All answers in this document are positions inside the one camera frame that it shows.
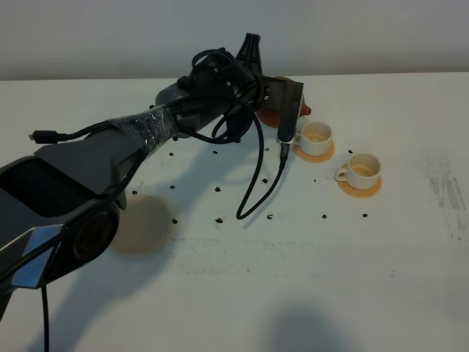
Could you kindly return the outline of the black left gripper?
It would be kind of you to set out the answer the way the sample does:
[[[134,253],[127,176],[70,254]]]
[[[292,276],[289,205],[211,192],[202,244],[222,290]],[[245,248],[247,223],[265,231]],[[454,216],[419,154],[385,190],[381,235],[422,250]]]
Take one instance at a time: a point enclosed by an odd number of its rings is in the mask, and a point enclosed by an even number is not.
[[[225,49],[209,49],[192,58],[190,93],[234,95],[255,111],[268,96],[259,52],[260,36],[247,33],[237,55]]]

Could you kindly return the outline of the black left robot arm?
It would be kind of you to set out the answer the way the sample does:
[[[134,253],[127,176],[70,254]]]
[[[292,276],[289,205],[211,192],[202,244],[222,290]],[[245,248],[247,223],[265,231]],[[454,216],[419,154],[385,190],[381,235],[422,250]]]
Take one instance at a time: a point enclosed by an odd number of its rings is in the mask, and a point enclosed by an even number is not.
[[[113,240],[125,189],[167,141],[241,140],[274,100],[262,72],[260,37],[236,55],[195,55],[191,72],[160,91],[146,111],[74,133],[35,131],[32,155],[1,168],[1,307],[18,288],[40,288],[100,256]]]

